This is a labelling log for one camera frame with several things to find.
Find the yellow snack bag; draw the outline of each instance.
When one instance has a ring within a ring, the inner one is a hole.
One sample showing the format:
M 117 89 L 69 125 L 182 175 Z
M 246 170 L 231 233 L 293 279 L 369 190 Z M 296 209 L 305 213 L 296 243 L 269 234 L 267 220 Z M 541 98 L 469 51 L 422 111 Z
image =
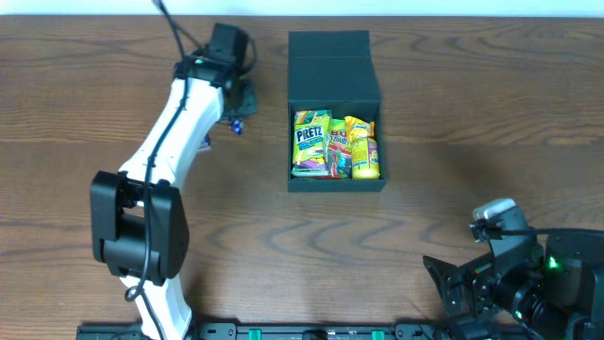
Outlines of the yellow snack bag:
M 365 123 L 361 119 L 353 116 L 346 116 L 346 134 L 348 135 L 348 142 L 353 142 L 360 137 L 373 137 L 374 136 L 374 122 Z
M 352 142 L 352 179 L 379 179 L 378 144 L 360 137 Z

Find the white wall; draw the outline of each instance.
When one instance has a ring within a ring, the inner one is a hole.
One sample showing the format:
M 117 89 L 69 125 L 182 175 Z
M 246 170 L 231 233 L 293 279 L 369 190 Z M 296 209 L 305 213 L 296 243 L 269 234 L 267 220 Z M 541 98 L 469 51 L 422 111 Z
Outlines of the white wall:
M 604 0 L 164 0 L 174 14 L 604 17 Z M 0 14 L 157 14 L 151 0 L 0 0 Z

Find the green led light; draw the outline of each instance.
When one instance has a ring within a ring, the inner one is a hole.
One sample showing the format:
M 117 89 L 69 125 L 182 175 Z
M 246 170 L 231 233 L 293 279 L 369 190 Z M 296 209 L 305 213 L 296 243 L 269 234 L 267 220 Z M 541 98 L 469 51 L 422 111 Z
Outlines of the green led light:
M 560 265 L 556 262 L 556 259 L 550 257 L 547 266 L 549 266 L 549 269 L 555 269 L 558 268 Z

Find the snack package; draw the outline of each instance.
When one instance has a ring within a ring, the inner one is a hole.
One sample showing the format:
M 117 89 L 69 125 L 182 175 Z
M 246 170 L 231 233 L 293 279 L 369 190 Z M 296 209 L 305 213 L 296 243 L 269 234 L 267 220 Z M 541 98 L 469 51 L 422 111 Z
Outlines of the snack package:
M 378 144 L 373 138 L 360 137 L 351 144 L 352 178 L 379 179 Z
M 331 119 L 329 146 L 327 147 L 327 175 L 330 179 L 350 179 L 352 152 L 346 137 L 346 121 Z
M 344 119 L 346 120 L 346 132 L 349 143 L 360 137 L 374 137 L 374 122 L 365 123 L 353 116 L 346 116 Z
M 326 154 L 331 110 L 304 110 L 295 113 L 292 175 L 328 175 Z

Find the box lid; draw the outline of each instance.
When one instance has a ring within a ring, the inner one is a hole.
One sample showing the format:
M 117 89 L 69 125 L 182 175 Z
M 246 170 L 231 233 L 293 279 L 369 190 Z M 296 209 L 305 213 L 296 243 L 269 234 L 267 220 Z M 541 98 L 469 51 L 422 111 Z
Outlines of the box lid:
M 288 101 L 379 103 L 368 31 L 290 32 Z

